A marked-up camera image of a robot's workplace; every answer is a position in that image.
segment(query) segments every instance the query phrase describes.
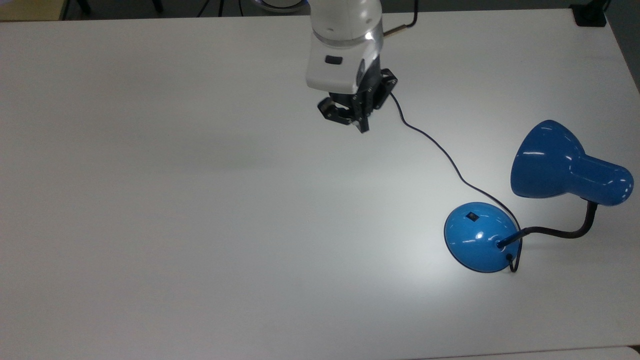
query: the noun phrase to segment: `lamp shade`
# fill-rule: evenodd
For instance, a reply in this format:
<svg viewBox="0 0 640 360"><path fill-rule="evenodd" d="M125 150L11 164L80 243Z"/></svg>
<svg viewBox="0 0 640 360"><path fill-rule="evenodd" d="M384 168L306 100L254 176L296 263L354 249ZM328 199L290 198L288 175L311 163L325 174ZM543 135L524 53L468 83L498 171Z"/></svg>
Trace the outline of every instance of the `lamp shade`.
<svg viewBox="0 0 640 360"><path fill-rule="evenodd" d="M571 131L553 120L529 132L511 167L511 189L522 197L572 193L613 206L627 200L633 187L627 169L586 155Z"/></svg>

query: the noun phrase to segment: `lamp base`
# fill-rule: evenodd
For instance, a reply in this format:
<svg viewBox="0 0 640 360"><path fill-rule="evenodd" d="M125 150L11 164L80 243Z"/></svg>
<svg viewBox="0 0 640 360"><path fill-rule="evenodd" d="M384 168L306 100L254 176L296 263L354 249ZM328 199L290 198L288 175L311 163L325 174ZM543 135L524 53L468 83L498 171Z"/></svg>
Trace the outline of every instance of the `lamp base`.
<svg viewBox="0 0 640 360"><path fill-rule="evenodd" d="M497 242L517 232L501 209L484 202L469 202L449 214L444 239L458 262L477 272L497 272L518 254L518 242L500 249Z"/></svg>

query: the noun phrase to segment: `lamp power cord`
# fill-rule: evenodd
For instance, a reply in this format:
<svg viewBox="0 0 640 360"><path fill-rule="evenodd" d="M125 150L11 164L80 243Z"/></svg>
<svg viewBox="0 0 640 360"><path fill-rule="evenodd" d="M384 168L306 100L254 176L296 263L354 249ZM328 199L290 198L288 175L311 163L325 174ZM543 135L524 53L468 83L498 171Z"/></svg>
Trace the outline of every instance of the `lamp power cord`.
<svg viewBox="0 0 640 360"><path fill-rule="evenodd" d="M460 172L460 169L458 169L458 166L456 165L456 162L453 161L453 159L451 158L451 155L449 155L449 153L442 147L442 145L440 145L433 137L431 137L431 135L429 135L426 132L424 132L423 130L421 130L421 129L409 124L406 121L406 119L404 118L404 113L402 111L402 107L400 106L400 102L398 102L398 100L396 99L396 96L393 93L391 93L389 95L391 96L391 98L396 103L396 107L398 109L398 114L400 115L400 120L402 120L402 123L406 127L408 127L410 129L412 129L414 131L417 131L418 133L424 135L427 139L429 139L433 143L433 145L436 145L436 147L438 149L440 149L440 151L442 151L444 156L447 157L447 159L449 160L449 163L451 163L451 166L453 167L453 169L456 171L456 174L460 178L460 181L462 181L463 184L467 185L471 189L473 189L473 190L483 194L487 198L491 199L494 203L498 204L498 206L500 206L513 219L513 222L515 223L516 228L518 229L518 232L520 232L520 230L521 230L520 229L520 223L518 222L518 219L513 214L513 212L502 201L498 200L498 198L496 198L495 196L491 195L490 193L478 188L477 186L474 186L474 185L470 184L467 180L465 180L465 178L462 176L462 173ZM516 258L513 259L511 256L507 258L507 260L509 261L509 269L511 270L511 272L518 271L518 267L520 266L520 254L522 253L522 237L519 238L519 240L520 240L520 244L518 246L518 254L516 255Z"/></svg>

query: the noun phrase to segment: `black cable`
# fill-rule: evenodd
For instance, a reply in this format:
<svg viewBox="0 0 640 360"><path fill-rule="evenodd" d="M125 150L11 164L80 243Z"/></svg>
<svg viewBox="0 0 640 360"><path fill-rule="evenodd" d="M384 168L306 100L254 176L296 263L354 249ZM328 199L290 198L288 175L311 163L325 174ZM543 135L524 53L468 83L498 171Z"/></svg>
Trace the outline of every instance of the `black cable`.
<svg viewBox="0 0 640 360"><path fill-rule="evenodd" d="M482 190L482 189L480 189L480 188L478 188L478 187L476 187L474 185L471 185L467 180L465 180L465 178L460 173L460 170L458 169L458 166L456 165L455 161L453 161L453 159L451 158L451 155L449 155L449 153L434 138L432 138L431 135L429 135L429 134L425 133L424 131L418 129L417 127L407 123L407 121L404 119L404 113L402 112L402 107L400 107L400 103L396 99L396 96L393 93L390 93L389 95L391 95L391 98L396 103L396 107L398 108L398 113L400 114L400 120L402 120L403 124L406 125L407 127L409 127L410 129L415 130L415 131L419 132L420 134L426 136L427 139L431 140L431 142L434 145L436 145L438 147L438 149L440 149L440 151L442 151L442 153L447 157L447 159L449 160L449 163L451 163L451 166L453 167L453 169L456 171L456 174L460 178L460 181L462 181L462 183L464 183L465 185L467 185L471 189L473 189L473 190L483 194L484 196L488 197L489 199L494 201L496 204L498 204L504 211L509 213L509 215L513 219L513 222L516 224L516 228L518 229L518 232L519 232L520 231L520 223L518 222L518 219L513 214L513 212L505 204L503 204L500 200L498 200L495 196L491 195L490 193L488 193L488 192L486 192L486 191L484 191L484 190ZM511 257L511 255L507 256L507 260L509 261L509 269L511 270L511 272L518 271L518 266L520 266L520 254L521 253L522 253L522 237L520 238L520 246L518 246L518 254L516 255L515 265L513 264L513 258Z"/></svg>
<svg viewBox="0 0 640 360"><path fill-rule="evenodd" d="M410 24L403 24L400 26L396 26L395 28L391 29L391 30L387 30L384 32L384 37L389 37L391 35L395 35L397 33L399 33L402 30L406 30L408 28L413 27L413 25L415 25L415 23L418 22L418 0L414 0L413 1L413 21L411 21Z"/></svg>
<svg viewBox="0 0 640 360"><path fill-rule="evenodd" d="M202 12L204 12L204 9L207 7L208 4L209 4L209 0L206 0L204 5L202 6L202 9L200 9L200 12L198 13L198 16L196 16L196 17L200 17L202 15Z"/></svg>
<svg viewBox="0 0 640 360"><path fill-rule="evenodd" d="M418 22L418 0L414 0L413 2L413 21L411 21L411 24L408 24L406 27L412 28L416 22Z"/></svg>

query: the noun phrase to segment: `lamp switch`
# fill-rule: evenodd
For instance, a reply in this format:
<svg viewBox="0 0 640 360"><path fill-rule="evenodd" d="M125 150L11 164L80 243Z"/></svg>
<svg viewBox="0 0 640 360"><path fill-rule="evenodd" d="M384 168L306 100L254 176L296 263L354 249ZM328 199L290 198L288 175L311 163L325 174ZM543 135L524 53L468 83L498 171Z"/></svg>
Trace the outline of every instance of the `lamp switch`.
<svg viewBox="0 0 640 360"><path fill-rule="evenodd" d="M471 221L473 221L473 222L476 222L476 220L479 219L480 217L477 216L476 214L470 212L470 213L467 214L467 218L471 219Z"/></svg>

